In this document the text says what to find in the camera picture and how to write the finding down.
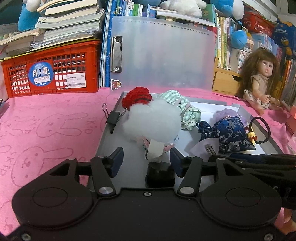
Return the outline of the person right hand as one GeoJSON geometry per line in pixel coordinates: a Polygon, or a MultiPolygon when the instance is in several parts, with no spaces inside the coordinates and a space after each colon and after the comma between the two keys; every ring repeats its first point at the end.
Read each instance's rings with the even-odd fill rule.
{"type": "Polygon", "coordinates": [[[279,230],[287,235],[290,232],[295,232],[296,230],[295,221],[292,219],[292,210],[287,208],[282,208],[278,218],[278,228],[279,230]]]}

